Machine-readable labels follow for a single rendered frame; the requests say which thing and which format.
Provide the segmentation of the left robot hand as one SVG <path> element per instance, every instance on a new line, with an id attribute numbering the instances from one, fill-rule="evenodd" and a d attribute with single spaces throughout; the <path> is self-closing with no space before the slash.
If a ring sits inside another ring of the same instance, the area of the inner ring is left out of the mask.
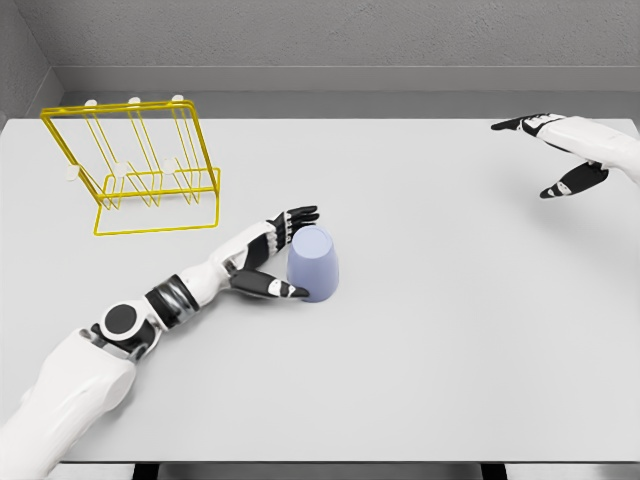
<path id="1" fill-rule="evenodd" d="M 216 291 L 235 290 L 260 298 L 307 299 L 303 287 L 262 272 L 259 268 L 289 245 L 303 227 L 315 226 L 319 219 L 316 205 L 284 210 L 274 219 L 251 225 L 217 248 L 211 256 L 213 266 L 221 271 Z"/>

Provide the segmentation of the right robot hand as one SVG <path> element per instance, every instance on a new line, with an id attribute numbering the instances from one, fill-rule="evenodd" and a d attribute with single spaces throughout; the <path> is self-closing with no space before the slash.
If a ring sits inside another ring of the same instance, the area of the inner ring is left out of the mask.
<path id="1" fill-rule="evenodd" d="M 493 131 L 522 131 L 547 145 L 570 153 L 584 162 L 542 190 L 541 199 L 582 193 L 609 176 L 613 160 L 621 152 L 624 135 L 611 127 L 580 116 L 541 113 L 494 123 Z"/>

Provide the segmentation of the lavender plastic cup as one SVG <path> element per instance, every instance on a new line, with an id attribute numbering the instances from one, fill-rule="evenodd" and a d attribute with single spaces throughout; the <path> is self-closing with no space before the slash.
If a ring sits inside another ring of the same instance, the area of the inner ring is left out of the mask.
<path id="1" fill-rule="evenodd" d="M 326 229 L 311 225 L 294 234 L 287 259 L 287 279 L 308 291 L 306 302 L 322 302 L 336 292 L 339 262 L 333 239 Z"/>

